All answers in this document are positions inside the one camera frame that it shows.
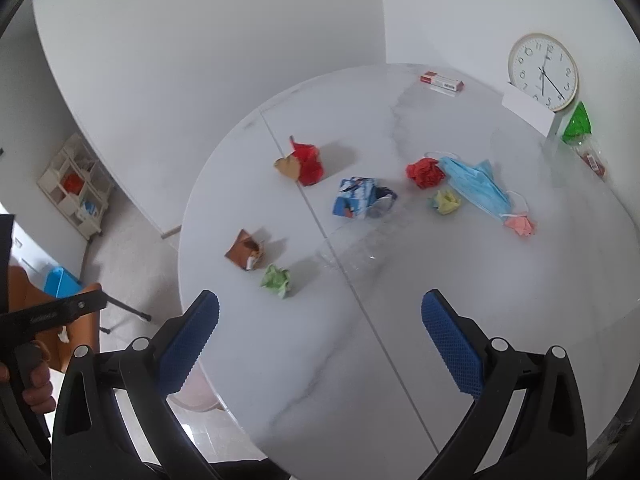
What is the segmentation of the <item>person's left hand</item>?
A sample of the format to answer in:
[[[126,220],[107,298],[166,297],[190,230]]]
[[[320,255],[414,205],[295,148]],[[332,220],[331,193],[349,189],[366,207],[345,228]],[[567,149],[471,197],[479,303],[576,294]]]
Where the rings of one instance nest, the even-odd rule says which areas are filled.
[[[35,339],[32,345],[39,350],[40,362],[30,372],[30,387],[23,391],[23,399],[35,414],[49,414],[56,408],[49,367],[51,356],[41,341]]]

